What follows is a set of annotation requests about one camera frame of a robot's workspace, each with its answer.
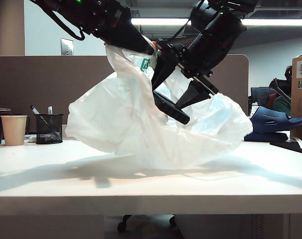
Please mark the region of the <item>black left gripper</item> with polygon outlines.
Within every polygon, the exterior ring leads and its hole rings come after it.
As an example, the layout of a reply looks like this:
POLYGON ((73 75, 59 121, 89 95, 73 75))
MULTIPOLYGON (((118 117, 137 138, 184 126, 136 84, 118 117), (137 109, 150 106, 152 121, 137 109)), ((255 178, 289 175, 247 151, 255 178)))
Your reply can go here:
POLYGON ((90 24, 91 34, 108 45, 147 55, 155 51, 131 23, 129 9, 116 0, 94 0, 90 24))

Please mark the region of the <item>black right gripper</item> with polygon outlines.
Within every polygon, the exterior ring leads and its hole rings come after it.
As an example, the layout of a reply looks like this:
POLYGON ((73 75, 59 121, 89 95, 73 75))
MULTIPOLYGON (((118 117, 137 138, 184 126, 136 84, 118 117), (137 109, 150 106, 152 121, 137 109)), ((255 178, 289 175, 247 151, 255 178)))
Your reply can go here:
POLYGON ((207 78, 212 75, 212 68, 225 58, 236 38, 247 29, 233 14, 192 14, 189 21, 199 35, 189 46, 173 44, 171 39, 158 40, 157 63, 151 79, 152 91, 176 67, 191 79, 188 88, 176 102, 179 109, 210 99, 210 94, 218 92, 207 78))

